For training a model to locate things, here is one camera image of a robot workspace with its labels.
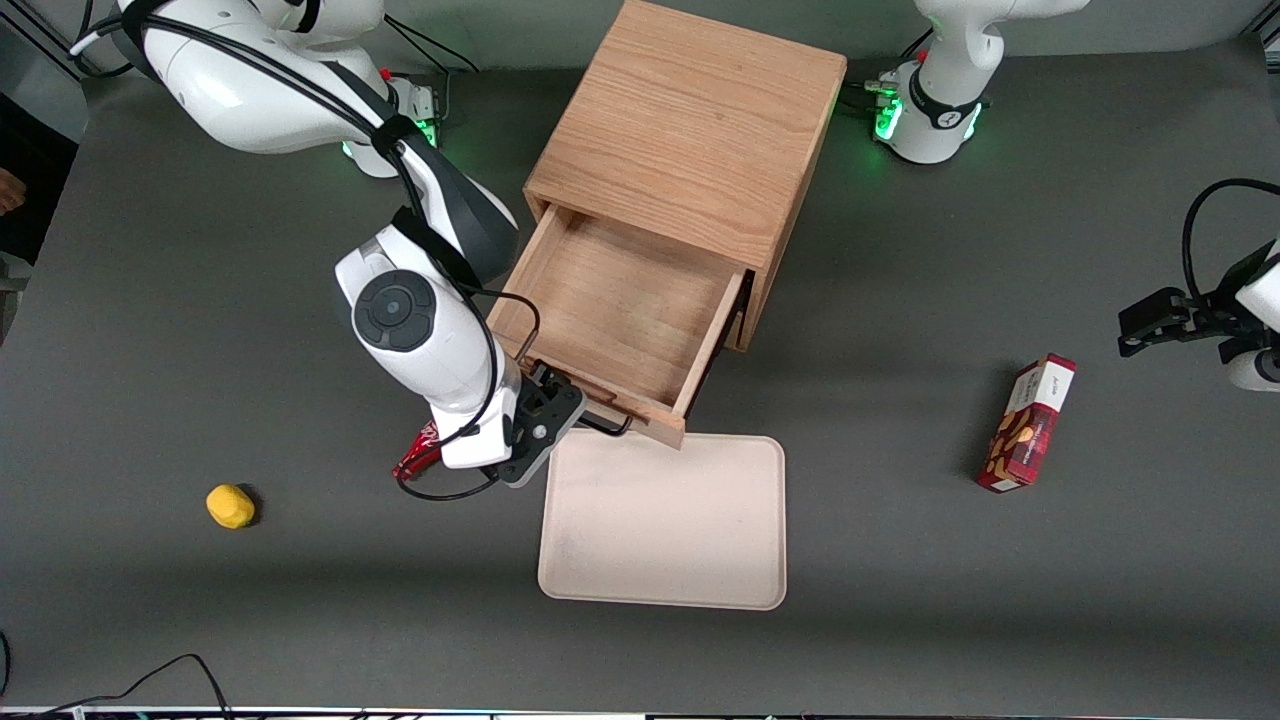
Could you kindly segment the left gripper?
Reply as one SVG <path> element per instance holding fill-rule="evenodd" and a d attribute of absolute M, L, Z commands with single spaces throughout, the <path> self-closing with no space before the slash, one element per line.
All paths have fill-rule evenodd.
<path fill-rule="evenodd" d="M 1201 329 L 1242 337 L 1263 331 L 1279 331 L 1279 250 L 1271 240 L 1231 265 L 1219 286 L 1208 293 L 1199 290 L 1190 252 L 1185 251 L 1185 283 L 1193 318 Z M 1193 341 L 1188 332 L 1190 310 L 1184 291 L 1165 287 L 1124 309 L 1117 315 L 1121 337 L 1117 351 L 1133 357 L 1143 348 L 1169 342 Z"/>

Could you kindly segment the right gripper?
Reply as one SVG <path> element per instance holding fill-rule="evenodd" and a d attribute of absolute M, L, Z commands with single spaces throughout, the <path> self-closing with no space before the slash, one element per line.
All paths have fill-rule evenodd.
<path fill-rule="evenodd" d="M 506 363 L 497 392 L 479 405 L 438 407 L 442 459 L 451 469 L 477 469 L 488 480 L 521 487 L 585 413 L 588 398 L 572 380 L 543 360 L 527 378 Z"/>

